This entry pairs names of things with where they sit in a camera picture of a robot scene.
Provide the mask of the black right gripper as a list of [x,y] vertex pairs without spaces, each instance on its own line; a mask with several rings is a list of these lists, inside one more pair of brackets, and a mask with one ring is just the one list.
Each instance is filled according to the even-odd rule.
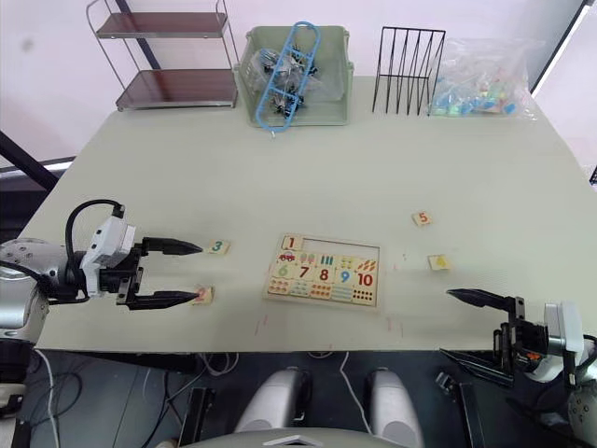
[[547,327],[525,319],[524,299],[474,288],[448,289],[446,293],[478,308],[488,306],[507,312],[507,322],[493,332],[493,357],[497,364],[465,352],[439,349],[464,371],[496,385],[512,387],[514,370],[534,372],[547,357]]

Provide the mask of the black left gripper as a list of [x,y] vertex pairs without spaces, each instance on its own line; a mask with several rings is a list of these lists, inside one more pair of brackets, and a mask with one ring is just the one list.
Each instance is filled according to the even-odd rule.
[[117,305],[125,305],[131,311],[159,310],[192,301],[197,294],[186,291],[156,291],[152,295],[138,296],[143,268],[141,257],[149,252],[164,255],[185,256],[201,253],[203,249],[190,242],[173,238],[144,237],[135,243],[128,256],[115,267],[99,271],[99,288],[102,293],[117,295]]

